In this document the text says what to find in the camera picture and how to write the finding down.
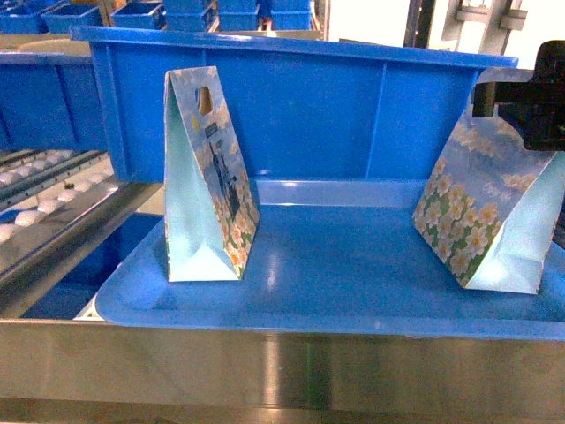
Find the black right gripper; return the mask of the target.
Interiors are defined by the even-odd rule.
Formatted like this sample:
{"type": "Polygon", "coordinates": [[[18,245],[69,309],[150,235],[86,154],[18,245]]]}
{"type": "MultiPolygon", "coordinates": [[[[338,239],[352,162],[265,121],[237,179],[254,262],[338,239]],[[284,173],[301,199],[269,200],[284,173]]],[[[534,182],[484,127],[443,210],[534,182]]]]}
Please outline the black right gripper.
{"type": "Polygon", "coordinates": [[[549,41],[538,50],[532,77],[525,82],[478,83],[473,117],[499,116],[522,136],[528,150],[564,149],[564,42],[549,41]]]}

